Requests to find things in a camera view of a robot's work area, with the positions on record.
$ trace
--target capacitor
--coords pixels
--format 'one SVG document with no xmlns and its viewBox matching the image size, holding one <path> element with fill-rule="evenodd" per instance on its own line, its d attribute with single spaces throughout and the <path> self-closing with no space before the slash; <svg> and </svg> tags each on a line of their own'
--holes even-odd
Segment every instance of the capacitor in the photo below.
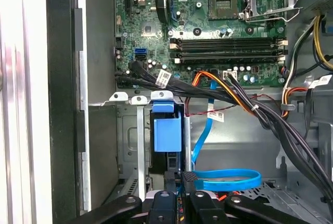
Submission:
<svg viewBox="0 0 333 224">
<path fill-rule="evenodd" d="M 227 29 L 227 32 L 226 32 L 226 35 L 229 36 L 229 35 L 232 34 L 232 32 L 233 32 L 233 30 L 232 30 L 231 28 L 228 28 L 228 29 Z"/>
<path fill-rule="evenodd" d="M 200 9 L 201 7 L 202 7 L 202 3 L 201 3 L 201 2 L 197 2 L 197 3 L 196 3 L 196 8 L 197 8 L 197 9 Z"/>
<path fill-rule="evenodd" d="M 220 36 L 223 37 L 226 34 L 226 32 L 227 32 L 227 29 L 226 28 L 222 28 L 220 30 Z"/>
</svg>

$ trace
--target blue plastic tab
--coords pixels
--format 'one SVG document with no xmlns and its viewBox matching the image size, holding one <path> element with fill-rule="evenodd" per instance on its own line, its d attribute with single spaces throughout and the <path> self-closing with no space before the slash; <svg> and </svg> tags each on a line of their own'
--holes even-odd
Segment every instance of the blue plastic tab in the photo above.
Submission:
<svg viewBox="0 0 333 224">
<path fill-rule="evenodd" d="M 178 118 L 154 120 L 154 144 L 155 152 L 182 151 L 182 121 L 180 112 L 178 113 Z"/>
<path fill-rule="evenodd" d="M 174 102 L 173 101 L 154 101 L 152 104 L 153 113 L 173 113 Z"/>
</svg>

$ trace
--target barcode label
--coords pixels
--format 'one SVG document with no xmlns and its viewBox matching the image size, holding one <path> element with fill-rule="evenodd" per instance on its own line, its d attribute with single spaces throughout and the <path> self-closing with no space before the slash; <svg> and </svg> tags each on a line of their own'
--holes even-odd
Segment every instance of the barcode label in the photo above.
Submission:
<svg viewBox="0 0 333 224">
<path fill-rule="evenodd" d="M 326 76 L 321 77 L 319 79 L 319 82 L 318 82 L 317 86 L 328 85 L 331 78 L 332 78 L 332 75 L 326 75 Z"/>
<path fill-rule="evenodd" d="M 209 103 L 207 111 L 213 111 L 213 110 L 214 110 L 214 105 L 212 103 Z M 224 113 L 221 111 L 208 112 L 207 117 L 215 121 L 224 123 Z"/>
<path fill-rule="evenodd" d="M 170 78 L 171 73 L 161 69 L 155 84 L 164 89 L 168 85 Z"/>
<path fill-rule="evenodd" d="M 315 88 L 317 86 L 321 86 L 321 85 L 328 85 L 331 78 L 332 78 L 332 75 L 323 76 L 319 80 L 313 81 L 311 83 L 311 85 L 309 86 L 309 89 L 313 89 L 313 88 Z"/>
</svg>

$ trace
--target blue cable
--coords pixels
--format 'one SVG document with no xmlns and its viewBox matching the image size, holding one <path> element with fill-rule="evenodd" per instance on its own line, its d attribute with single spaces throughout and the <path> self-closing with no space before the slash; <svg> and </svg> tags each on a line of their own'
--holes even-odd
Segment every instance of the blue cable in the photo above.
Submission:
<svg viewBox="0 0 333 224">
<path fill-rule="evenodd" d="M 210 84 L 210 88 L 212 90 L 215 90 L 217 88 L 217 82 L 216 81 L 212 81 L 211 84 Z M 208 103 L 212 103 L 214 104 L 214 99 L 208 99 Z M 198 155 L 200 153 L 200 150 L 203 146 L 203 143 L 205 142 L 205 140 L 207 139 L 208 135 L 209 135 L 209 132 L 210 130 L 212 129 L 212 126 L 213 126 L 213 119 L 211 118 L 207 118 L 206 120 L 206 125 L 203 129 L 203 132 L 202 134 L 200 135 L 196 145 L 194 146 L 194 149 L 193 149 L 193 153 L 192 153 L 192 163 L 195 164 L 196 161 L 197 161 L 197 158 L 198 158 Z"/>
<path fill-rule="evenodd" d="M 212 81 L 210 88 L 215 90 L 217 87 L 216 81 Z M 208 103 L 214 104 L 214 99 L 209 99 Z M 192 153 L 192 163 L 195 164 L 200 153 L 200 150 L 212 129 L 213 119 L 207 118 L 206 125 L 200 135 Z M 261 174 L 251 169 L 223 169 L 211 171 L 193 171 L 198 178 L 216 179 L 228 177 L 247 178 L 238 181 L 208 181 L 198 179 L 194 182 L 197 190 L 209 191 L 240 191 L 259 187 L 261 185 Z"/>
</svg>

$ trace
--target cable bundle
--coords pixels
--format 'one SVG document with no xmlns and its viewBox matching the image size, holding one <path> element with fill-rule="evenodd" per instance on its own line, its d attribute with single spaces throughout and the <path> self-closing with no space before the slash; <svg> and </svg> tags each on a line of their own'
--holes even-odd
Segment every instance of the cable bundle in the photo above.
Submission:
<svg viewBox="0 0 333 224">
<path fill-rule="evenodd" d="M 161 88 L 155 85 L 157 78 L 149 74 L 142 67 L 140 62 L 134 61 L 131 63 L 130 67 L 132 72 L 139 78 L 134 79 L 121 75 L 116 77 L 117 81 L 131 81 L 134 84 L 148 89 L 161 90 Z M 223 90 L 196 87 L 198 79 L 201 76 L 207 76 L 216 81 Z M 218 76 L 208 72 L 199 72 L 194 80 L 194 85 L 187 84 L 175 78 L 170 78 L 166 89 L 172 91 L 176 96 L 217 99 L 239 105 L 249 114 L 257 117 L 262 127 L 264 129 L 270 129 L 280 140 L 281 145 L 294 166 L 320 190 L 333 216 L 333 183 L 308 143 L 293 126 L 283 119 L 280 113 L 250 98 L 231 75 L 227 77 L 227 80 L 230 85 L 233 86 L 234 90 Z M 302 150 L 305 152 L 308 159 L 304 157 Z"/>
</svg>

